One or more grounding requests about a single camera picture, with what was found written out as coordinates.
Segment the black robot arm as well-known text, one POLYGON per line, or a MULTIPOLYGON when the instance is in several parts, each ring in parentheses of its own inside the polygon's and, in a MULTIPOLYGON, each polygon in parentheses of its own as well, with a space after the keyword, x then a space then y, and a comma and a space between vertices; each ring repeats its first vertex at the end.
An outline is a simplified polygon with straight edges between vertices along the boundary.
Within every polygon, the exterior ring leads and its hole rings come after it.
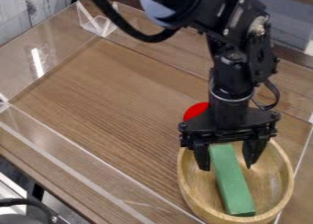
POLYGON ((149 35, 126 21, 109 0, 93 0, 118 28, 133 38, 159 43, 184 27, 206 36, 214 67, 209 73, 209 102, 192 119, 178 125, 181 145, 194 152, 198 168, 208 171, 213 144, 242 142, 246 165, 254 165, 270 138, 277 135, 280 114, 274 104, 254 99, 264 85, 280 96, 270 81, 278 57, 272 45, 272 24, 258 0, 139 0, 163 30, 149 35))

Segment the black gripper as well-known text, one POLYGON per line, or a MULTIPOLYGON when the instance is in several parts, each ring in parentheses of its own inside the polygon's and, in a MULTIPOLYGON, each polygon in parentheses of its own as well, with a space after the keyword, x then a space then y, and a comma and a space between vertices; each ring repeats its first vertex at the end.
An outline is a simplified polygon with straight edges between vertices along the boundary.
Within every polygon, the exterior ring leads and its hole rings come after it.
POLYGON ((210 170, 209 146, 242 142, 246 167, 258 161, 272 137, 277 136, 281 114, 249 107, 244 102, 209 101, 202 114, 178 124, 180 143, 194 151, 198 168, 210 170))

